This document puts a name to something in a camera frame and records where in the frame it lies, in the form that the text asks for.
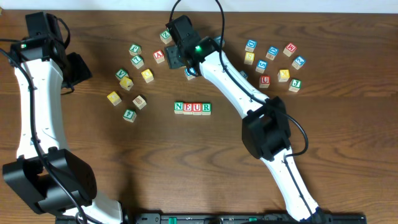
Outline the green N block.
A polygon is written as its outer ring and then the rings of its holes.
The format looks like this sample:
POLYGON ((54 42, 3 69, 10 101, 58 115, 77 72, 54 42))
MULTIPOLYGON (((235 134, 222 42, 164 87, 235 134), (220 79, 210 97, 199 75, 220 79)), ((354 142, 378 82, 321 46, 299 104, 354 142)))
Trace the green N block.
POLYGON ((175 114, 183 114, 183 102, 176 101, 174 103, 174 113, 175 114))

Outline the red E block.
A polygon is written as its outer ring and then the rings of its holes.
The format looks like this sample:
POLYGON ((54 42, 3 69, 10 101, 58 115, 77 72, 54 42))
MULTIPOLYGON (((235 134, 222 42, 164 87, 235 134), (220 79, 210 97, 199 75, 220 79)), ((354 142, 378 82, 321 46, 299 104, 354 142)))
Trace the red E block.
POLYGON ((191 103, 183 104, 183 114, 193 114, 193 105, 191 103))

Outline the red U block moved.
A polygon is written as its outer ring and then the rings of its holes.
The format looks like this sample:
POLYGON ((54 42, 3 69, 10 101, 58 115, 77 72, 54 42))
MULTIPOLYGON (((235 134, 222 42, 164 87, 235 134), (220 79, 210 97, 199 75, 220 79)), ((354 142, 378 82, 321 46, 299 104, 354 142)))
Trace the red U block moved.
POLYGON ((193 103, 192 104, 192 113, 193 113, 193 115, 202 115, 202 104, 201 103, 193 103))

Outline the green R block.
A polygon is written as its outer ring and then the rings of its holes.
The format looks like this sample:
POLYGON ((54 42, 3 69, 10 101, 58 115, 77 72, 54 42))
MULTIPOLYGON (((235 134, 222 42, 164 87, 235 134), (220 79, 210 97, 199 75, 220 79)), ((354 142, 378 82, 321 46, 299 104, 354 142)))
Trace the green R block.
POLYGON ((211 103, 203 103, 202 104, 202 115, 210 115, 212 111, 211 103))

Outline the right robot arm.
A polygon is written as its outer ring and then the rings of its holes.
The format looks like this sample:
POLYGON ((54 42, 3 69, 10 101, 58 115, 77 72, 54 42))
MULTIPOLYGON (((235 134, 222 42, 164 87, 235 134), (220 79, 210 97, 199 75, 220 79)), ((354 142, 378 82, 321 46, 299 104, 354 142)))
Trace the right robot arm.
POLYGON ((166 26, 176 44, 177 60, 199 69, 238 111, 243 144, 270 170, 288 214, 298 222, 319 221, 319 205, 297 169, 289 140, 289 124, 299 123, 286 113, 284 102, 278 97, 270 99, 253 87, 228 60, 220 42, 200 37, 187 16, 171 19, 166 26))

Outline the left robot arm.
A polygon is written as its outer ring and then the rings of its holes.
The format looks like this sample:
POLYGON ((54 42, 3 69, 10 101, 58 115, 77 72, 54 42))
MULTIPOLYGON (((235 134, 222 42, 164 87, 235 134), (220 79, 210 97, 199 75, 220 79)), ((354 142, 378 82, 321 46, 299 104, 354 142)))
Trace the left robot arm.
POLYGON ((29 35, 5 53, 19 84, 21 138, 16 160, 4 164, 8 186, 36 214, 57 223, 127 223, 118 201, 97 189, 93 169, 70 152, 65 137, 61 97, 91 78, 61 28, 65 23, 46 12, 25 17, 29 35))

